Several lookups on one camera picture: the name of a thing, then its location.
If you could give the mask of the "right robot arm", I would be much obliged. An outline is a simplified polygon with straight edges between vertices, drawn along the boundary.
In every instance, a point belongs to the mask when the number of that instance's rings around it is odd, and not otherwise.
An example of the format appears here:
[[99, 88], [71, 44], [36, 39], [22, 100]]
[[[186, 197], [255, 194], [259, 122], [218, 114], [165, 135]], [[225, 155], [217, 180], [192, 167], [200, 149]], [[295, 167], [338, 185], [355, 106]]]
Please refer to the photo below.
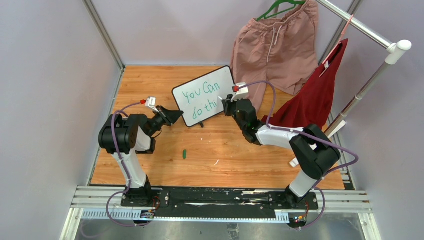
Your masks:
[[229, 94], [221, 100], [223, 112], [235, 120], [247, 142], [293, 151], [301, 170], [284, 194], [286, 204], [298, 209], [305, 203], [310, 190], [341, 158], [340, 151], [315, 124], [280, 130], [260, 121], [249, 99], [233, 101], [232, 98], [233, 95]]

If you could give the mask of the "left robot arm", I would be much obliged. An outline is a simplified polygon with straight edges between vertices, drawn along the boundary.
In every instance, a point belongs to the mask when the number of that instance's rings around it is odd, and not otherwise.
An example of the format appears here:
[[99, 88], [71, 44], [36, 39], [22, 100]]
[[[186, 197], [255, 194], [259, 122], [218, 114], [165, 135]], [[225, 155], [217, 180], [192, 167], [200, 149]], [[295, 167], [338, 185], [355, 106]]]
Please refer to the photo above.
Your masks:
[[152, 118], [145, 114], [126, 114], [124, 109], [109, 116], [98, 136], [101, 149], [117, 161], [125, 178], [121, 205], [124, 207], [157, 207], [160, 197], [154, 193], [148, 175], [138, 156], [153, 154], [156, 138], [164, 126], [173, 126], [183, 116], [181, 110], [169, 110], [158, 105]]

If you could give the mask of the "small black-framed whiteboard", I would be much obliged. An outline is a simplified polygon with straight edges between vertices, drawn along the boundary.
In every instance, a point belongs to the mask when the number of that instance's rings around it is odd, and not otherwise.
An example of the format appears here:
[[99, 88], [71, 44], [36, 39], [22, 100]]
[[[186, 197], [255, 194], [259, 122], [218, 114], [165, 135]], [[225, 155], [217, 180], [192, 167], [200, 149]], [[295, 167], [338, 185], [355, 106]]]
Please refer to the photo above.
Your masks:
[[230, 67], [223, 66], [184, 84], [171, 93], [179, 110], [183, 111], [184, 124], [190, 128], [223, 112], [222, 101], [233, 94], [235, 81]]

